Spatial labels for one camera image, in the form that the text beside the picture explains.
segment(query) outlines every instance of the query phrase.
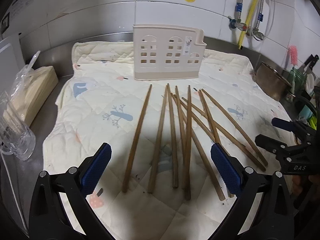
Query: clear plastic cup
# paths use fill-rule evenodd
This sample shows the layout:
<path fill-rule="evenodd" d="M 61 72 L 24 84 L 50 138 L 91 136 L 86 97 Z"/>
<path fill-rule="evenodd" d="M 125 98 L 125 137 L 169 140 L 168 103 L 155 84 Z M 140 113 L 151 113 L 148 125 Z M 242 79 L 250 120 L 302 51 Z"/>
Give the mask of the clear plastic cup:
<path fill-rule="evenodd" d="M 19 118 L 6 92 L 0 94 L 0 149 L 3 154 L 14 154 L 27 160 L 36 145 L 36 137 Z"/>

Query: metal pot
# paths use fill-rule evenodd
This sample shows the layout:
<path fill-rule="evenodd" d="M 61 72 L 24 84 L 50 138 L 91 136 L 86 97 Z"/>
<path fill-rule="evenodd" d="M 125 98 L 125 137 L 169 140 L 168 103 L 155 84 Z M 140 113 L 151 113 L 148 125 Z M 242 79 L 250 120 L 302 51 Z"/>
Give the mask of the metal pot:
<path fill-rule="evenodd" d="M 276 101 L 279 101 L 292 88 L 283 76 L 264 62 L 261 62 L 257 70 L 256 82 L 263 92 Z"/>

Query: pink bottle brush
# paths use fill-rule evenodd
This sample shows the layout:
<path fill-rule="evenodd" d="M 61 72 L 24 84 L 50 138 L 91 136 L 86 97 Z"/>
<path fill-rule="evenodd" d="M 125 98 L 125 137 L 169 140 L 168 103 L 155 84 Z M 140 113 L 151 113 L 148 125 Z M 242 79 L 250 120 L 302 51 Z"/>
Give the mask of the pink bottle brush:
<path fill-rule="evenodd" d="M 293 66 L 297 66 L 298 65 L 298 49 L 297 49 L 297 47 L 294 45 L 291 45 L 289 47 L 289 52 L 290 52 L 291 64 Z"/>

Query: quilted pad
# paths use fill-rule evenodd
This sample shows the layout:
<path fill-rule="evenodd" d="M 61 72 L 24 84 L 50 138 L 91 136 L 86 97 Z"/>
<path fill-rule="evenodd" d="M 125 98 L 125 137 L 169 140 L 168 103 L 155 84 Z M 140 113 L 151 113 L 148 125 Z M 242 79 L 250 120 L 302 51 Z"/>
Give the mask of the quilted pad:
<path fill-rule="evenodd" d="M 172 188 L 172 158 L 169 109 L 165 112 L 161 154 L 156 187 L 147 193 L 151 162 L 160 118 L 162 96 L 167 81 L 136 81 L 133 78 L 132 42 L 76 43 L 72 49 L 74 76 L 66 82 L 57 98 L 58 116 L 51 134 L 43 144 L 44 169 L 50 174 L 66 172 L 84 158 L 94 155 L 103 142 L 112 147 L 112 158 L 96 189 L 87 201 L 116 239 L 208 239 L 228 213 L 236 197 L 228 198 L 225 184 L 210 158 L 212 141 L 195 123 L 200 140 L 222 187 L 226 200 L 220 201 L 192 142 L 190 185 L 191 201 L 184 199 L 182 153 L 177 109 L 174 105 L 178 143 L 179 188 Z M 239 123 L 254 141 L 264 134 L 288 145 L 293 135 L 271 125 L 273 117 L 290 120 L 279 102 L 267 96 L 252 79 L 248 58 L 206 50 L 199 78 L 170 80 L 181 97 L 192 88 L 192 102 L 202 109 L 198 90 L 205 89 Z M 133 163 L 129 190 L 121 191 L 124 171 L 144 98 L 150 84 L 151 97 Z M 243 136 L 206 97 L 214 120 L 244 144 L 255 156 Z M 208 125 L 206 119 L 196 113 Z M 219 132 L 226 150 L 242 163 L 261 171 Z M 266 173 L 280 166 L 275 156 L 260 149 L 269 162 Z M 257 196 L 242 231 L 254 218 L 261 196 Z M 82 229 L 62 194 L 66 212 L 74 228 Z"/>

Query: textured blue pad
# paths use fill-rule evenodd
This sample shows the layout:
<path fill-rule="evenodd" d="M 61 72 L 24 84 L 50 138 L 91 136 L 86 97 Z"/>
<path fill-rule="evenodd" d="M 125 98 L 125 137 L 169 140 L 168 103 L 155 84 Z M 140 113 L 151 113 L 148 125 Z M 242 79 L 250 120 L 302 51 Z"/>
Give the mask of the textured blue pad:
<path fill-rule="evenodd" d="M 233 168 L 226 154 L 223 153 L 223 149 L 220 149 L 217 144 L 211 147 L 211 159 L 216 165 L 227 189 L 230 193 L 239 197 L 241 194 L 241 178 Z"/>
<path fill-rule="evenodd" d="M 288 122 L 288 121 L 285 121 L 285 120 L 282 120 L 282 119 L 275 117 L 272 119 L 271 123 L 274 127 L 278 127 L 282 130 L 286 130 L 288 132 L 295 131 L 295 127 L 293 125 L 293 122 Z"/>
<path fill-rule="evenodd" d="M 84 197 L 93 193 L 110 159 L 111 146 L 106 143 L 81 178 L 81 193 Z"/>

